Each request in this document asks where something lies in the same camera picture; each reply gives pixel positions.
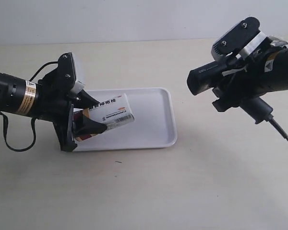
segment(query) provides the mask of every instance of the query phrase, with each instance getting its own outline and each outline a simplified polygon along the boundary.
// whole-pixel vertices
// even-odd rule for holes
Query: sticker
[[[23,101],[17,110],[19,115],[27,115],[30,111],[36,96],[36,84],[30,81],[25,81],[26,88]]]
[[[279,53],[279,51],[271,54],[271,55],[268,57],[267,61],[266,61],[265,64],[264,64],[264,72],[265,72],[265,73],[266,73],[266,72],[270,72],[270,71],[273,70],[273,62],[274,62],[274,59],[275,59],[275,57],[277,56],[278,53]]]

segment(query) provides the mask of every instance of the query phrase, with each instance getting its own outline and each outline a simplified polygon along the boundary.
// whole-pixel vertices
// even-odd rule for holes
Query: wire
[[[58,62],[57,61],[51,61],[51,62],[48,62],[46,64],[44,64],[41,68],[39,68],[39,70],[33,75],[33,77],[31,77],[31,79],[29,81],[32,81],[39,73],[40,71],[42,71],[43,68],[45,68],[46,66],[48,65],[53,65],[53,64],[57,64]]]
[[[288,141],[288,134],[282,129],[282,127],[273,119],[268,119],[271,125]]]
[[[35,145],[35,142],[36,142],[36,131],[35,131],[36,118],[31,119],[31,128],[32,128],[32,132],[33,132],[33,141],[31,143],[31,145],[29,145],[27,148],[24,148],[24,149],[14,149],[8,144],[7,139],[6,139],[7,134],[8,134],[9,119],[8,119],[7,115],[3,114],[2,112],[0,112],[0,115],[3,116],[3,138],[4,138],[6,146],[10,150],[15,151],[15,152],[24,152],[24,151],[31,149]]]

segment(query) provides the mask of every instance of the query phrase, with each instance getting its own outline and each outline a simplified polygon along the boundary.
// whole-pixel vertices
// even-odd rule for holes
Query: white background
[[[248,16],[288,35],[288,0],[0,0],[0,45],[219,37]]]

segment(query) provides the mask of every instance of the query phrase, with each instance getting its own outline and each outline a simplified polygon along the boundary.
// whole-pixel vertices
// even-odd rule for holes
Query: cylindrical motor
[[[255,81],[255,94],[288,90],[288,48],[267,55]]]
[[[31,116],[38,103],[40,85],[0,73],[0,111]]]

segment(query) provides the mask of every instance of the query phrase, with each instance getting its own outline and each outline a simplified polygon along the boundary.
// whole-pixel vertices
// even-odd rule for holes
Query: black cable
[[[32,141],[32,144],[29,145],[27,148],[24,148],[24,149],[14,149],[12,148],[7,140],[6,140],[6,137],[7,137],[7,134],[8,134],[8,127],[9,127],[9,119],[7,117],[7,115],[3,114],[2,112],[0,112],[0,115],[3,116],[3,138],[4,138],[4,141],[5,141],[5,144],[6,146],[12,150],[12,151],[15,151],[15,152],[24,152],[24,151],[27,151],[29,149],[31,149],[34,145],[35,145],[35,142],[36,142],[36,131],[35,131],[35,121],[36,121],[36,118],[32,118],[31,119],[31,128],[32,128],[32,131],[33,131],[33,141]]]
[[[282,127],[273,119],[268,119],[271,125],[288,141],[288,134],[282,129]]]
[[[46,64],[44,64],[41,68],[39,68],[39,70],[33,75],[33,77],[31,77],[31,79],[29,81],[32,81],[39,73],[40,71],[42,71],[43,68],[45,68],[46,66],[48,65],[53,65],[53,64],[57,64],[58,62],[57,61],[51,61],[51,62],[48,62]]]

